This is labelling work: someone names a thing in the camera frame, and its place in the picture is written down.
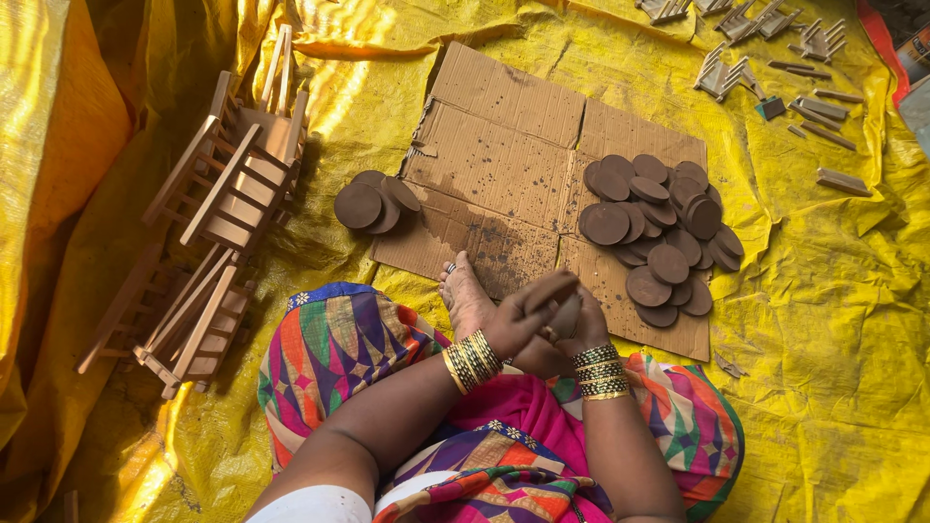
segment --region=wooden rung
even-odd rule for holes
[[[164,214],[165,216],[168,216],[168,218],[170,218],[171,220],[180,221],[181,223],[184,223],[185,225],[191,222],[190,218],[184,215],[178,214],[177,212],[171,210],[170,208],[162,208],[162,214]]]
[[[214,327],[207,327],[206,334],[211,336],[219,336],[221,338],[230,339],[233,334],[231,332],[226,332],[225,330],[216,329]]]

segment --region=cardboard sheet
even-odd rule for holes
[[[501,299],[554,269],[558,254],[602,301],[611,333],[707,361],[706,317],[648,327],[626,299],[627,270],[577,232],[580,210],[598,201],[584,168],[606,154],[707,168],[704,141],[453,42],[400,170],[424,210],[406,230],[377,238],[371,259],[436,278],[466,249]]]

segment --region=brown disc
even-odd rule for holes
[[[672,229],[665,234],[665,241],[682,251],[689,266],[694,267],[700,262],[700,244],[691,233],[681,229]]]
[[[708,248],[710,242],[698,243],[700,244],[700,261],[695,265],[695,269],[699,271],[710,269],[713,266],[713,256],[711,256],[711,250]]]
[[[678,178],[682,178],[684,176],[686,178],[695,179],[698,183],[700,183],[701,191],[707,190],[707,171],[698,164],[684,161],[675,166],[675,172],[678,174]]]
[[[365,185],[371,185],[375,189],[381,188],[381,181],[384,180],[385,175],[379,170],[363,170],[362,172],[355,175],[355,178],[352,178],[352,183],[364,183]]]
[[[669,191],[657,181],[637,176],[630,181],[630,190],[643,200],[660,204],[669,199]]]
[[[675,214],[675,208],[668,201],[660,204],[654,204],[645,200],[636,202],[636,205],[643,212],[649,221],[659,227],[672,227],[678,221],[678,215]]]
[[[604,167],[591,176],[591,184],[599,196],[608,202],[622,202],[630,197],[630,186],[614,169]]]
[[[666,285],[678,285],[688,278],[691,267],[682,251],[668,244],[658,245],[649,251],[646,258],[649,271]]]
[[[662,228],[658,225],[655,225],[651,220],[647,220],[643,217],[643,235],[641,238],[658,238],[662,236]]]
[[[633,254],[633,251],[628,246],[617,245],[613,247],[613,250],[614,256],[617,258],[618,262],[623,263],[631,269],[645,265],[645,260]]]
[[[669,186],[671,202],[679,208],[684,208],[684,202],[695,194],[703,193],[700,183],[693,178],[679,178]]]
[[[723,212],[717,202],[710,198],[696,201],[688,207],[688,232],[695,238],[709,240],[720,230],[720,218]]]
[[[707,284],[694,276],[689,277],[685,284],[691,286],[691,299],[688,303],[678,307],[678,310],[691,316],[703,316],[710,312],[713,298]]]
[[[708,186],[707,186],[707,191],[705,191],[705,192],[707,193],[707,196],[710,196],[710,197],[711,197],[711,200],[717,202],[717,205],[719,205],[720,208],[724,208],[724,201],[723,201],[723,199],[721,199],[720,193],[717,192],[717,188],[716,188],[716,187],[714,187],[713,185],[708,184]]]
[[[597,174],[597,171],[600,170],[600,168],[601,162],[594,160],[584,168],[584,175],[581,177],[581,179],[584,181],[584,186],[595,195],[597,195],[597,192],[594,191],[594,175]]]
[[[643,320],[643,323],[658,329],[668,327],[678,319],[678,307],[674,305],[661,305],[650,308],[634,303],[633,309],[636,310],[636,314]]]
[[[618,202],[617,205],[620,206],[630,218],[630,230],[627,231],[627,235],[623,236],[623,239],[620,240],[620,245],[626,245],[631,243],[640,236],[643,235],[643,229],[645,228],[646,218],[643,216],[643,212],[637,207],[636,204],[630,202]]]
[[[649,256],[649,251],[659,245],[665,244],[665,238],[640,238],[629,244],[630,251],[641,259],[645,260]]]
[[[636,176],[636,171],[633,170],[633,164],[630,163],[630,160],[619,154],[608,154],[601,159],[601,166],[616,172],[625,181],[630,181]]]
[[[691,284],[688,283],[688,280],[676,285],[671,288],[671,298],[669,298],[669,305],[674,305],[676,307],[688,303],[688,300],[691,299]]]
[[[735,273],[739,270],[739,258],[734,258],[720,250],[717,242],[707,242],[707,250],[711,253],[711,258],[720,265],[720,268],[726,273]]]
[[[656,280],[649,267],[636,267],[627,276],[627,296],[643,307],[658,307],[671,296],[671,286]]]
[[[636,176],[648,178],[655,183],[662,183],[669,178],[665,164],[651,154],[638,154],[633,158],[633,169],[636,170]]]
[[[365,229],[381,214],[381,196],[371,185],[350,183],[333,202],[336,219],[350,229]]]
[[[730,256],[739,258],[746,253],[743,249],[743,242],[739,241],[739,236],[726,223],[720,224],[720,229],[717,230],[717,234],[713,236],[712,241],[720,247],[720,250]]]
[[[614,245],[630,229],[630,218],[614,204],[594,204],[585,216],[583,233],[598,245]]]
[[[419,212],[420,206],[417,196],[413,194],[413,191],[407,187],[406,183],[400,181],[400,179],[394,178],[393,176],[385,176],[381,180],[381,191],[388,196],[388,199],[390,199],[397,208],[401,209],[401,212]]]
[[[372,223],[370,227],[365,229],[365,232],[370,235],[383,235],[393,229],[394,225],[401,219],[401,209],[397,207],[383,191],[380,189],[375,189],[375,191],[378,191],[378,196],[381,198],[381,206],[384,210],[381,212],[381,217],[378,218],[378,221]]]

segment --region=woman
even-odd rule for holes
[[[725,499],[742,429],[700,369],[618,358],[584,288],[553,348],[552,308],[522,312],[536,282],[495,307],[465,252],[440,280],[454,344],[368,286],[291,299],[259,377],[277,476],[247,521],[699,521]]]

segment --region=yellow tarpaulin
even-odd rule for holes
[[[83,521],[241,517],[271,479],[257,368],[294,292],[371,282],[449,331],[435,284],[370,261],[369,240],[331,209],[358,171],[397,169],[451,40],[707,142],[724,221],[747,250],[738,274],[711,285],[711,348],[749,373],[704,367],[746,432],[741,475],[714,521],[930,518],[930,170],[851,2],[791,3],[804,7],[803,22],[847,20],[849,44],[817,64],[831,81],[765,66],[798,60],[786,48],[792,33],[722,58],[750,56],[766,94],[784,101],[814,87],[861,92],[843,127],[855,153],[790,134],[796,114],[766,123],[742,87],[720,104],[692,89],[722,41],[712,30],[721,15],[696,19],[693,9],[650,27],[628,0],[33,4],[0,5],[0,519],[45,510],[41,519],[61,521],[61,495],[73,489]],[[166,241],[174,260],[194,258],[178,230],[146,229],[139,216],[206,115],[221,70],[254,103],[281,23],[294,28],[311,137],[297,212],[249,263],[259,290],[248,344],[232,348],[209,392],[188,384],[168,402],[146,369],[111,375],[113,362],[101,360],[74,374],[143,245]],[[860,176],[875,196],[817,186],[817,167]],[[642,348],[617,342],[624,353]]]

